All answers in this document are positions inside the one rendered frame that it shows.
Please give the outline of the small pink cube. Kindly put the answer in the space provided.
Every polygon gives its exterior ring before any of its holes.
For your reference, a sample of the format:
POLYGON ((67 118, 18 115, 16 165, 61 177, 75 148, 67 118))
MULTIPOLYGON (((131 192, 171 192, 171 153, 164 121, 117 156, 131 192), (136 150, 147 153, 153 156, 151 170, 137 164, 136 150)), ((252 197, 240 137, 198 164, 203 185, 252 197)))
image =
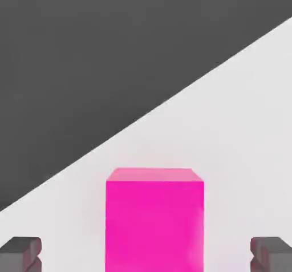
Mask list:
POLYGON ((204 272, 204 182, 189 168, 106 181, 105 272, 204 272))

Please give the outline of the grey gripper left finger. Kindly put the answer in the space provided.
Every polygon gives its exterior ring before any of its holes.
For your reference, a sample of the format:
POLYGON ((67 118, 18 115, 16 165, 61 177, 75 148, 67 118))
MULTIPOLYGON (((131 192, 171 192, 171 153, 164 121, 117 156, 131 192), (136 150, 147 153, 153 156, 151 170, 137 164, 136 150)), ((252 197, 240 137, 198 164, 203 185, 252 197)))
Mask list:
POLYGON ((0 247, 0 272, 42 272, 39 237, 13 237, 0 247))

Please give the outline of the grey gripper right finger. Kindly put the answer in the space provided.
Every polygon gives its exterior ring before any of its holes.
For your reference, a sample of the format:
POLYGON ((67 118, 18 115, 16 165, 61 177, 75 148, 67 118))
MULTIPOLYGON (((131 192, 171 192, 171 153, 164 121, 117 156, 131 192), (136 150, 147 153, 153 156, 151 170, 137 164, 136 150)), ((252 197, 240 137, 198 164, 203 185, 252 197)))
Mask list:
POLYGON ((250 272, 292 272, 292 247, 280 237, 253 237, 250 251, 250 272))

